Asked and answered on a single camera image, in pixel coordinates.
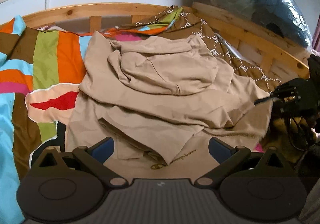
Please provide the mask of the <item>beige hooded sweatshirt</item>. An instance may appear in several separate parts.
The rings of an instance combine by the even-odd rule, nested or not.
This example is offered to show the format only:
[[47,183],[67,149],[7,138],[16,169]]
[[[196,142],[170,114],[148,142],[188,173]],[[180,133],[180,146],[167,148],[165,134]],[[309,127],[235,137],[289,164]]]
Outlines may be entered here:
[[[209,141],[254,150],[272,110],[267,93],[210,54],[197,35],[109,40],[96,32],[65,149],[114,142],[103,166],[134,178],[189,178],[218,166]],[[256,104],[257,99],[264,99]]]

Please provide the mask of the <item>beige cushion with red shape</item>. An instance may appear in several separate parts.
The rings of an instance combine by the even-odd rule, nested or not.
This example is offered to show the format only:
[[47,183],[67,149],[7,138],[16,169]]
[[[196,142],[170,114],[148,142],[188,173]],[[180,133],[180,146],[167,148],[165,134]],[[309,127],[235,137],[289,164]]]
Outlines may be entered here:
[[37,89],[25,97],[28,117],[36,123],[69,123],[79,85],[60,83],[46,89]]

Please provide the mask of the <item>silver patterned satin sheet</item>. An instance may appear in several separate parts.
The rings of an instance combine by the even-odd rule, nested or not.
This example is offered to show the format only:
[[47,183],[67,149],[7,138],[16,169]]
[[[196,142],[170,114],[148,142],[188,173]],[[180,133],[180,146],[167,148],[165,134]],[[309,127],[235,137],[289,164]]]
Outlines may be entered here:
[[219,33],[217,33],[216,36],[219,39],[220,43],[226,47],[227,55],[230,58],[237,58],[237,59],[242,58],[242,56],[240,55],[240,52],[238,52],[236,48],[234,48],[230,43],[228,43]]

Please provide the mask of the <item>colourful striped brown duvet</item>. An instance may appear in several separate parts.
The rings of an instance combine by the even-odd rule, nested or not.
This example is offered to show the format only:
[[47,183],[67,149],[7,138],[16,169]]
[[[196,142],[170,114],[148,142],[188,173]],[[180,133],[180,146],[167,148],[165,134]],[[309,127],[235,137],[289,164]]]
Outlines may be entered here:
[[[21,223],[24,218],[16,191],[41,152],[47,147],[65,149],[65,124],[36,123],[28,117],[25,97],[37,89],[60,83],[80,84],[86,70],[84,58],[91,33],[28,27],[16,16],[1,28],[1,223]],[[117,41],[149,36],[178,39],[197,34],[210,52],[225,60],[237,75],[253,80],[266,92],[280,80],[244,58],[230,58],[227,49],[206,23],[183,7],[166,7],[154,16],[104,31]]]

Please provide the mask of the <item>wooden bed frame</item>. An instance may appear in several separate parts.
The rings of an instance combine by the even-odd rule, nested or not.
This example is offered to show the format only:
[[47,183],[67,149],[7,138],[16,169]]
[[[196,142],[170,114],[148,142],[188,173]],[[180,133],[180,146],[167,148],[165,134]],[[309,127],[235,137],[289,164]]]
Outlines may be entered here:
[[[43,10],[26,15],[23,19],[28,27],[39,28],[65,20],[89,18],[90,30],[95,31],[101,28],[103,16],[131,16],[134,23],[165,9],[164,6],[141,3],[92,3]],[[309,77],[309,67],[292,55],[294,50],[302,50],[302,47],[290,40],[211,5],[194,2],[185,10],[204,19],[234,47],[237,48],[241,42],[245,42],[257,48],[262,53],[261,68],[264,71],[270,71],[272,64],[278,61],[301,78]]]

